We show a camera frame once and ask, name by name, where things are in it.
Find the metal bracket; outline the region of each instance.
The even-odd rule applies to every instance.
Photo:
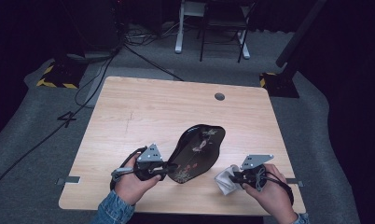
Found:
[[[263,164],[266,161],[270,161],[274,158],[273,155],[248,155],[246,156],[240,169],[248,170],[254,169],[255,167]]]
[[[66,178],[58,178],[56,185],[64,186],[65,184],[78,184],[80,181],[80,176],[67,176]]]
[[[286,179],[286,183],[287,183],[287,184],[296,184],[296,185],[299,186],[299,188],[304,187],[303,182],[302,182],[301,180],[297,180],[297,179],[295,179],[295,178],[287,178],[287,179]]]
[[[148,161],[162,161],[162,157],[155,144],[150,145],[150,147],[145,150],[139,157],[137,162],[148,162]]]

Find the hand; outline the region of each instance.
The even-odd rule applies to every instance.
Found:
[[[125,165],[125,167],[134,167],[136,159],[139,154],[135,154]],[[129,205],[136,204],[145,192],[153,188],[161,179],[160,175],[156,175],[146,181],[141,181],[134,174],[127,174],[121,177],[115,185],[115,193],[121,200]]]
[[[280,174],[275,165],[264,164],[264,166],[266,167],[266,171],[276,175],[284,183],[286,183],[285,177]],[[261,192],[252,188],[248,184],[243,184],[243,188],[249,195],[260,203],[264,210],[266,210],[270,215],[274,216],[278,223],[290,224],[298,219],[298,215],[293,211],[286,191],[278,184],[272,181],[267,181]]]

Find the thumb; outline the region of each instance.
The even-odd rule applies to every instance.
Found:
[[[153,188],[160,180],[161,180],[161,175],[155,175],[152,178],[144,181],[145,189],[148,190],[148,189]]]

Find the hole in table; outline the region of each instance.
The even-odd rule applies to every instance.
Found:
[[[218,93],[215,94],[215,98],[218,101],[223,101],[225,99],[225,95],[221,92],[218,92]]]

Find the right hand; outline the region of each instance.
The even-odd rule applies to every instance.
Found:
[[[277,167],[273,164],[264,164],[266,171],[276,175],[281,181],[286,183],[285,177],[278,171]],[[269,178],[275,178],[272,175],[267,174]],[[293,223],[298,219],[298,215],[293,211],[292,205],[290,204],[289,197],[286,191],[278,184],[267,181],[261,192],[257,189],[252,188],[248,184],[243,184],[243,188],[246,193],[255,198],[260,205],[270,215],[277,219],[278,223]]]

